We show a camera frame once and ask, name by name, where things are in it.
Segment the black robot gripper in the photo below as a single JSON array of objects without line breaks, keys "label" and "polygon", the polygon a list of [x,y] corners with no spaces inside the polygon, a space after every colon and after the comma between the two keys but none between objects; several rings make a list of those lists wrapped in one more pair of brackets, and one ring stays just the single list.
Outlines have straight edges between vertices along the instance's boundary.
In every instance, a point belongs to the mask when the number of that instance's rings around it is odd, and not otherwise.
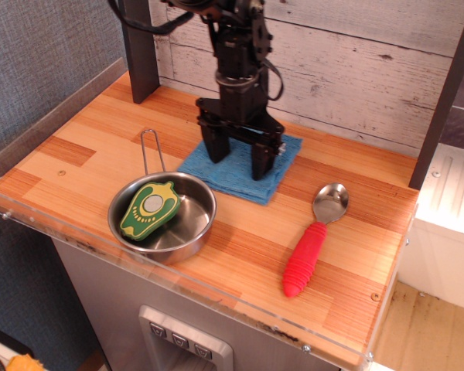
[{"label": "black robot gripper", "polygon": [[220,97],[199,98],[198,122],[210,160],[221,162],[230,154],[230,138],[251,147],[252,178],[261,180],[284,151],[284,128],[267,112],[268,74],[233,79],[216,74]]}]

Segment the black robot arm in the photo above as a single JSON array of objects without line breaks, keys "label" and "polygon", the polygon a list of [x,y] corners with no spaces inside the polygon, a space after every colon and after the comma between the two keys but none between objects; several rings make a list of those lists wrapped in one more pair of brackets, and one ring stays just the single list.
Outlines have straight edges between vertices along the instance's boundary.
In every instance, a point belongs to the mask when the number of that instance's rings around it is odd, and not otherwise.
[{"label": "black robot arm", "polygon": [[264,19],[263,1],[170,1],[170,6],[199,15],[208,27],[217,59],[219,98],[200,98],[198,123],[210,160],[230,153],[230,140],[251,146],[255,180],[269,172],[284,143],[284,127],[268,112],[269,75],[278,69],[268,60],[273,35]]}]

